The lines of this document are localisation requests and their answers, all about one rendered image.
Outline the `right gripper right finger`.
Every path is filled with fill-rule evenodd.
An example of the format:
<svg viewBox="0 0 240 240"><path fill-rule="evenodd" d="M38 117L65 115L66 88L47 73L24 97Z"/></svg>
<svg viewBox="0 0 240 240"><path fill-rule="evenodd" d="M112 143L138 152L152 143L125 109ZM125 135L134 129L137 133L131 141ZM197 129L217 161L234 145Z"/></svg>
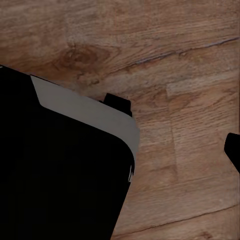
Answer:
<svg viewBox="0 0 240 240"><path fill-rule="evenodd" d="M240 173L240 135L235 133L228 133L224 151Z"/></svg>

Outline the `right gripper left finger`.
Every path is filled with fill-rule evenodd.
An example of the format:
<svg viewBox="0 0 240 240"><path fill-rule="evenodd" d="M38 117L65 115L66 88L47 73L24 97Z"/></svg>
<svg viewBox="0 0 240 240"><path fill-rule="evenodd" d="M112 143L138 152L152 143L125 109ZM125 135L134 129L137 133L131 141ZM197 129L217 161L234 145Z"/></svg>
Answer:
<svg viewBox="0 0 240 240"><path fill-rule="evenodd" d="M21 133L0 138L0 193L26 152Z"/></svg>

